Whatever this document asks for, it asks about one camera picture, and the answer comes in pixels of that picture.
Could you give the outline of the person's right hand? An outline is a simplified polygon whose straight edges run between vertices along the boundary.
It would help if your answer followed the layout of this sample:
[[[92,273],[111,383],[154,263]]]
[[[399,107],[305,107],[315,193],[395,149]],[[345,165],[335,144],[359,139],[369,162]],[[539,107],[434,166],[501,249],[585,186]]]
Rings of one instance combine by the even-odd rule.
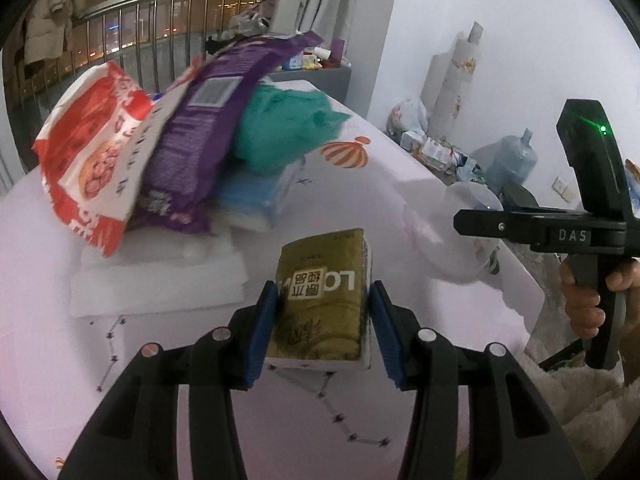
[[[560,265],[560,278],[565,312],[573,332],[582,339],[596,336],[605,321],[605,313],[600,307],[601,296],[594,289],[577,284],[567,260]],[[639,325],[639,260],[634,259],[614,271],[606,279],[606,286],[626,299],[623,335],[627,336]]]

